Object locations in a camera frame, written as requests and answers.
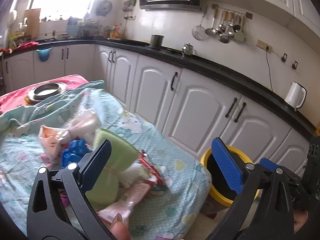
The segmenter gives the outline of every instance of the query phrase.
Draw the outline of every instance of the light blue bedsheet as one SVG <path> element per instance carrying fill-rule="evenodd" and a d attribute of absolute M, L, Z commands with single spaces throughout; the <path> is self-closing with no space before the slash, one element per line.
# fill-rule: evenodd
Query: light blue bedsheet
<path fill-rule="evenodd" d="M 191 155 L 164 139 L 150 123 L 123 111 L 103 82 L 91 82 L 36 106 L 20 106 L 0 116 L 0 201 L 26 233 L 28 201 L 38 169 L 44 166 L 40 125 L 63 128 L 83 109 L 95 111 L 102 127 L 145 150 L 168 185 L 156 186 L 130 216 L 132 239 L 181 239 L 206 199 L 209 172 Z"/>

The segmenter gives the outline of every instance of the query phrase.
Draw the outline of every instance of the wall hook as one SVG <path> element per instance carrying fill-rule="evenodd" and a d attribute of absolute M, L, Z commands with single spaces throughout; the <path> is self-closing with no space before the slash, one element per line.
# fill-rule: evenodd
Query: wall hook
<path fill-rule="evenodd" d="M 283 56 L 281 57 L 281 61 L 282 62 L 286 62 L 287 61 L 287 57 L 288 57 L 288 55 L 284 53 Z"/>
<path fill-rule="evenodd" d="M 297 67 L 298 67 L 298 62 L 295 61 L 295 62 L 292 64 L 292 69 L 296 70 Z"/>

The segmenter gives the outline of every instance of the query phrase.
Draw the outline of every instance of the electrical outlet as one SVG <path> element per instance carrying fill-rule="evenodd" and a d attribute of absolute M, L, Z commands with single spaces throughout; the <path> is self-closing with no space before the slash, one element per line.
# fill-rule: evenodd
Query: electrical outlet
<path fill-rule="evenodd" d="M 271 53 L 272 52 L 272 47 L 269 44 L 266 44 L 263 41 L 257 40 L 257 47 L 264 49 L 265 51 L 267 51 L 267 46 L 269 47 L 268 52 Z"/>

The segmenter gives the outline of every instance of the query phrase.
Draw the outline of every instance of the pink package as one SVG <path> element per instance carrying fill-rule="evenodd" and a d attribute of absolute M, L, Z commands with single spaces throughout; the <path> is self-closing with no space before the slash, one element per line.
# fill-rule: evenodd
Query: pink package
<path fill-rule="evenodd" d="M 133 210 L 133 207 L 149 193 L 155 183 L 156 178 L 153 180 L 139 180 L 122 195 L 118 202 L 115 202 L 107 208 L 98 211 L 98 216 L 101 218 L 104 224 L 109 227 L 115 216 L 120 213 L 123 218 L 123 223 L 128 227 L 129 216 Z"/>

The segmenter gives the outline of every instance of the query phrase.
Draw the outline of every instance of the power cord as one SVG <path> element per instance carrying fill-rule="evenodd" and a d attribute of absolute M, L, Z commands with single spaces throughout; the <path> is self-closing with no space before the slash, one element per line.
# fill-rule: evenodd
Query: power cord
<path fill-rule="evenodd" d="M 269 51 L 269 46 L 266 47 L 266 58 L 267 58 L 267 63 L 268 63 L 268 68 L 269 68 L 269 78 L 270 78 L 271 91 L 273 92 L 272 82 L 271 82 L 271 70 L 270 70 L 270 65 L 269 65 L 269 61 L 268 61 L 268 51 Z"/>

